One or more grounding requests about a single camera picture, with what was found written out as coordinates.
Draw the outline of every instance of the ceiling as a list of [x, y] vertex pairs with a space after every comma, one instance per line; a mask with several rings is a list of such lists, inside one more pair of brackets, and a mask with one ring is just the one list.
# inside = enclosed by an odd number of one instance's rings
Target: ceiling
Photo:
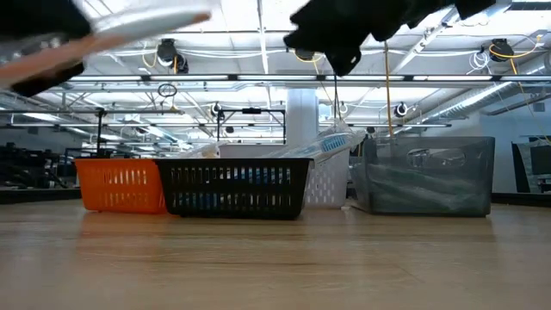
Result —
[[[159, 37], [134, 42], [113, 51], [93, 55], [87, 59], [84, 75], [146, 75], [171, 74], [170, 68], [154, 62], [155, 47], [161, 38], [176, 40], [178, 51], [189, 62], [189, 74], [331, 74], [331, 67], [319, 55], [315, 64], [299, 61], [293, 52], [286, 50], [282, 38], [294, 26], [289, 17], [306, 0], [74, 0], [92, 22], [106, 16], [124, 12], [126, 9], [152, 8], [156, 6], [197, 6], [202, 5], [212, 10], [212, 19], [193, 27], [178, 29]], [[262, 4], [262, 16], [259, 18], [257, 3]], [[488, 18], [477, 15], [466, 21], [458, 21], [449, 28], [440, 29], [441, 20], [451, 9], [444, 9], [427, 16], [416, 28], [402, 27], [387, 43], [389, 67], [393, 74], [487, 74], [486, 66], [474, 70], [473, 56], [480, 47], [488, 47], [494, 38], [506, 38], [516, 53], [528, 52], [535, 46], [539, 34], [538, 48], [519, 59], [518, 64], [528, 61], [551, 46], [551, 13], [538, 11], [506, 11]], [[264, 26], [264, 35], [259, 31], [260, 19]], [[405, 61], [408, 52], [421, 40], [426, 39], [425, 46]], [[383, 43], [368, 37], [362, 45], [362, 61], [352, 72], [354, 75], [385, 74], [385, 54]], [[511, 70], [508, 62], [488, 63], [492, 73], [500, 74]], [[72, 87], [93, 86], [90, 83], [71, 83]], [[117, 87], [117, 83], [105, 84]], [[347, 105], [346, 119], [349, 122], [379, 121], [380, 112], [386, 113], [387, 93], [384, 84], [377, 87], [338, 87], [339, 99]], [[410, 87], [392, 87], [390, 97], [392, 104], [405, 102], [418, 107], [417, 113], [431, 109], [435, 105], [466, 91], [462, 88], [436, 87], [415, 84]], [[65, 104], [71, 102], [72, 108], [94, 109], [152, 109], [159, 108], [162, 98], [156, 97], [154, 87], [141, 89], [130, 87], [132, 91], [118, 92], [76, 92], [67, 91], [65, 95], [47, 92], [35, 99], [60, 105], [65, 96]], [[280, 85], [263, 84], [260, 87], [244, 87], [237, 91], [228, 91], [228, 84], [220, 83], [220, 89], [204, 91], [181, 91], [164, 102], [167, 109], [174, 104], [185, 112], [185, 115], [142, 115], [140, 121], [148, 122], [203, 122], [208, 121], [209, 109], [214, 102], [225, 108], [240, 109], [243, 107], [262, 107], [270, 105], [273, 109], [284, 109], [287, 101], [287, 88]], [[334, 99], [334, 89], [326, 86], [316, 87], [321, 103], [328, 104]], [[120, 122], [124, 115], [117, 115], [109, 121]], [[268, 115], [236, 116], [237, 121], [267, 122]], [[233, 136], [281, 135], [279, 128], [265, 128], [261, 133], [251, 130], [237, 130]], [[206, 139], [205, 130], [179, 129], [171, 130], [178, 139]]]

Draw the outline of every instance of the white column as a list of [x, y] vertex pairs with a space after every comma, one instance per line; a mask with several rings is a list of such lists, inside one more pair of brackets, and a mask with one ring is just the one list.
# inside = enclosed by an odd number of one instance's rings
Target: white column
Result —
[[287, 143], [296, 146], [318, 134], [318, 97], [315, 89], [290, 89], [287, 94]]

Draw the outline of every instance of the plastic bag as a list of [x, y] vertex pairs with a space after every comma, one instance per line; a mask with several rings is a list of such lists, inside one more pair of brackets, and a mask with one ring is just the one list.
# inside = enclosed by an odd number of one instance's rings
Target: plastic bag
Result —
[[194, 149], [190, 152], [180, 153], [177, 157], [181, 159], [192, 158], [220, 158], [220, 146], [223, 146], [227, 142], [219, 141], [211, 143], [207, 146], [202, 146], [198, 149]]
[[363, 133], [354, 133], [344, 121], [336, 121], [307, 145], [288, 146], [262, 158], [313, 158], [323, 162], [333, 155], [362, 143]]

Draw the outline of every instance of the clear plastic bin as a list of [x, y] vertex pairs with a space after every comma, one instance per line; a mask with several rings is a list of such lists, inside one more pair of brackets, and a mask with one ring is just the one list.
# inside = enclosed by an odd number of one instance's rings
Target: clear plastic bin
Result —
[[495, 139], [370, 139], [351, 166], [361, 208], [372, 214], [486, 216]]

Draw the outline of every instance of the table surface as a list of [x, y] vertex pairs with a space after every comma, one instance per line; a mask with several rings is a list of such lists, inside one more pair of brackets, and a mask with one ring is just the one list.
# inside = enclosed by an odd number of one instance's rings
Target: table surface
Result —
[[0, 308], [549, 309], [551, 208], [297, 221], [0, 206]]

